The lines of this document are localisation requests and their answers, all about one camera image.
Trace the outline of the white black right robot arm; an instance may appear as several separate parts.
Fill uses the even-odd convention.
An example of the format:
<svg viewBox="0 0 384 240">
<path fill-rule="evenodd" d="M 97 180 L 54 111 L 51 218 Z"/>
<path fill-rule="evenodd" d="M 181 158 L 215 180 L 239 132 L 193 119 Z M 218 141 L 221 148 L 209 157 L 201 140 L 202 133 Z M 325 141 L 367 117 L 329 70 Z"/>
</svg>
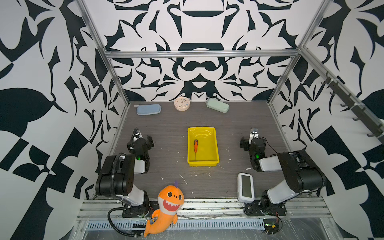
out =
<svg viewBox="0 0 384 240">
<path fill-rule="evenodd" d="M 319 192 L 327 178 L 304 150 L 276 153 L 266 157 L 267 140 L 262 137 L 241 138 L 240 147 L 247 151 L 254 170 L 259 173 L 278 172 L 284 175 L 275 187 L 255 196 L 253 176 L 239 173 L 237 177 L 238 201 L 244 203 L 247 216 L 285 215 L 285 203 L 301 194 Z"/>
</svg>

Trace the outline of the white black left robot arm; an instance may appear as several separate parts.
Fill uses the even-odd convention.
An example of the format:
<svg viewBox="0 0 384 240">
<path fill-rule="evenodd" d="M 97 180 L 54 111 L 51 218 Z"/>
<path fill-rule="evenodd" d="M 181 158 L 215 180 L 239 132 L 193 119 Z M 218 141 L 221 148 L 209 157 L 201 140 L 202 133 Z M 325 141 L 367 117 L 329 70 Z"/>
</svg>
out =
<svg viewBox="0 0 384 240">
<path fill-rule="evenodd" d="M 96 194 L 120 201 L 126 210 L 123 217 L 130 218 L 149 212 L 150 201 L 146 191 L 134 185 L 134 176 L 146 174 L 150 168 L 149 150 L 154 147 L 151 136 L 143 137 L 134 129 L 127 143 L 129 153 L 107 156 L 96 181 Z"/>
</svg>

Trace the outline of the orange black screwdriver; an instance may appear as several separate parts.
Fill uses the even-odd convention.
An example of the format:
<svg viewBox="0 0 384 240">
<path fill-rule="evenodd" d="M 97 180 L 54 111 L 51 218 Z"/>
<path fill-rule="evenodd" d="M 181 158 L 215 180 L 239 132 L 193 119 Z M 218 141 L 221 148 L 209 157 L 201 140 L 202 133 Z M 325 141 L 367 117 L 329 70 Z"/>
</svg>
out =
<svg viewBox="0 0 384 240">
<path fill-rule="evenodd" d="M 198 146 L 199 146 L 199 142 L 196 139 L 196 140 L 194 140 L 194 152 L 195 152 L 195 154 L 198 152 Z"/>
</svg>

